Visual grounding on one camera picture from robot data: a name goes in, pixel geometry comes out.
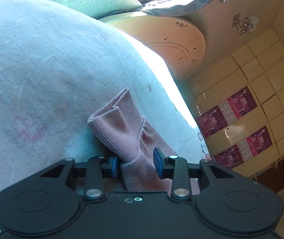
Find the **gray curtain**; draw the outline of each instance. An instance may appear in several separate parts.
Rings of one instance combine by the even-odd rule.
[[[143,11],[154,16],[183,16],[192,13],[213,0],[155,0],[145,3],[136,11]]]

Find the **screw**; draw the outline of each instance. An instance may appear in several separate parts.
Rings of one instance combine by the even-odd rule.
[[[177,189],[174,191],[174,194],[178,197],[186,197],[189,195],[189,190],[187,189]]]
[[[142,201],[143,199],[141,197],[135,197],[133,198],[134,201]]]
[[[102,195],[102,191],[98,189],[90,189],[86,191],[87,196],[91,198],[97,198]]]

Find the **purple poster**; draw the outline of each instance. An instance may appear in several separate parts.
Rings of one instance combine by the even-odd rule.
[[[272,145],[272,140],[266,126],[246,138],[246,142],[248,143],[252,156],[258,155]]]
[[[198,116],[196,122],[205,138],[227,126],[226,119],[218,106]]]
[[[243,117],[245,114],[257,107],[257,104],[247,86],[226,100],[237,119]]]
[[[244,162],[242,155],[240,153],[240,149],[238,148],[237,145],[234,145],[226,149],[225,151],[214,156],[214,158],[217,163],[229,169],[232,169]]]

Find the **white bed sheet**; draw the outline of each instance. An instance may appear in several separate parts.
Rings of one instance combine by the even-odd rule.
[[[157,54],[57,3],[0,0],[0,191],[65,157],[104,154],[87,119],[123,88],[179,156],[208,156]]]

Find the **pink fabric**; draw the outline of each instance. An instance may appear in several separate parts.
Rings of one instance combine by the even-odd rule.
[[[167,191],[172,180],[157,177],[153,150],[175,155],[152,125],[140,115],[130,91],[122,90],[112,101],[88,119],[95,135],[122,159],[123,182],[128,191]]]

